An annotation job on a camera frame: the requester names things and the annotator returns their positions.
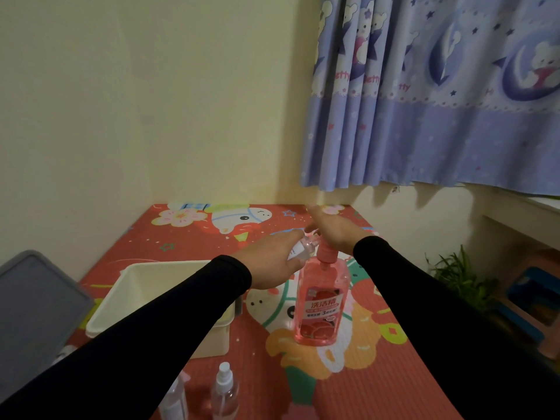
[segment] red play mat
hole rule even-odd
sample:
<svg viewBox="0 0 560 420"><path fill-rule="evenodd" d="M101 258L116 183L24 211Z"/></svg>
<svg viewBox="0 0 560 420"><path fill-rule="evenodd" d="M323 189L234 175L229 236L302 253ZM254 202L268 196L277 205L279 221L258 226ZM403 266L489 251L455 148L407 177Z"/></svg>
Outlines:
<svg viewBox="0 0 560 420"><path fill-rule="evenodd" d="M377 234L351 206L323 209ZM130 264L212 259L309 222L303 205L152 205L80 284L97 307ZM314 348L293 341L297 274L276 289L248 291L243 314L231 325L229 353L191 360L184 368L189 419L211 418L209 387L223 361L241 383L239 419L461 418L365 271L351 257L340 257L352 273L352 289L336 344ZM69 344L88 341L86 322Z"/></svg>

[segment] hand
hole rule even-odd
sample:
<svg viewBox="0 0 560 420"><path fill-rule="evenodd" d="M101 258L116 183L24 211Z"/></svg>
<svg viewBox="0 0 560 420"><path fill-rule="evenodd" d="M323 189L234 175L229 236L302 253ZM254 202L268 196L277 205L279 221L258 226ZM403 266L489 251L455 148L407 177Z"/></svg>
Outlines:
<svg viewBox="0 0 560 420"><path fill-rule="evenodd" d="M326 239L329 245L347 255L353 255L356 243L371 235L349 219L340 215L325 214L317 205L307 206L307 211L313 222L305 227L305 232L311 233L313 230L319 229L319 234Z"/></svg>
<svg viewBox="0 0 560 420"><path fill-rule="evenodd" d="M253 289L271 289L290 278L304 267L305 261L288 256L292 247L304 237L301 230L276 233L266 236L235 252L232 257L241 261L253 277Z"/></svg>

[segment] pink bottle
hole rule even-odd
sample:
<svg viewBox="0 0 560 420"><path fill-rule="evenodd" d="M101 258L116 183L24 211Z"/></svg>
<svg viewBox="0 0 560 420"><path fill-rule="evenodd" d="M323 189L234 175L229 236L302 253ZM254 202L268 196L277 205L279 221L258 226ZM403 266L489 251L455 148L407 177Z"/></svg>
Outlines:
<svg viewBox="0 0 560 420"><path fill-rule="evenodd" d="M346 261L321 238L317 256L300 271L294 324L296 342L327 346L337 341L338 328L350 286Z"/></svg>

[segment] pink pump cap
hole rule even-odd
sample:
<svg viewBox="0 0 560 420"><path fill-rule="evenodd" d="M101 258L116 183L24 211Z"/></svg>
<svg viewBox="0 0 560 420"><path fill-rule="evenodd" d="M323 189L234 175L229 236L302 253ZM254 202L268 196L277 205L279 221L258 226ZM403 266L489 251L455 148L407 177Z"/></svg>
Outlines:
<svg viewBox="0 0 560 420"><path fill-rule="evenodd" d="M329 245L326 240L321 237L317 249L317 259L326 264L333 264L338 259L338 250Z"/></svg>

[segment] black sleeve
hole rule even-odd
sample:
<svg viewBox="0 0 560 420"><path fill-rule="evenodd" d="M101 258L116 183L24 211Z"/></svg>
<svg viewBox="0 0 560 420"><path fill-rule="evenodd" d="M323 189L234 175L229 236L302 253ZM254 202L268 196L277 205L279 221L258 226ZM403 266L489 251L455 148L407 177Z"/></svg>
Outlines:
<svg viewBox="0 0 560 420"><path fill-rule="evenodd" d="M0 405L2 419L148 419L206 333L251 285L221 255L50 367Z"/></svg>
<svg viewBox="0 0 560 420"><path fill-rule="evenodd" d="M354 257L465 419L557 412L558 376L443 284L379 237L360 240Z"/></svg>

